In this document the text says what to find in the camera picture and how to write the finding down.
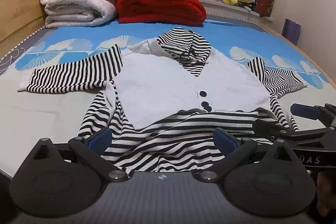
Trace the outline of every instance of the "wooden bed frame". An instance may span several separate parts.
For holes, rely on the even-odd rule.
[[[36,30],[44,26],[46,14],[39,0],[0,0],[0,58]],[[316,66],[336,89],[336,84],[307,54],[270,27],[259,24],[280,37]]]

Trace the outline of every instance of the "blue gripper pad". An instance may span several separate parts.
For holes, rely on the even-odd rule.
[[[112,143],[112,130],[103,128],[88,138],[87,147],[95,151],[98,155],[102,155]]]
[[[295,116],[317,120],[320,118],[320,111],[317,107],[292,104],[291,113]]]
[[[213,142],[215,147],[224,155],[227,156],[235,151],[239,146],[239,140],[233,137],[226,131],[216,128],[213,132]]]

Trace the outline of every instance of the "wooden headboard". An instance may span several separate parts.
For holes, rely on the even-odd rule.
[[[44,26],[39,0],[0,0],[0,57]]]

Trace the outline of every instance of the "red blanket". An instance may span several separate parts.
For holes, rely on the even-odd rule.
[[[118,0],[119,23],[166,22],[200,25],[206,11],[199,0]]]

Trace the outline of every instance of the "white vest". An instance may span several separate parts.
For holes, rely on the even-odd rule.
[[[122,56],[123,68],[114,82],[135,130],[180,110],[270,110],[269,92],[258,78],[213,47],[199,77],[165,52],[156,38],[128,47]]]

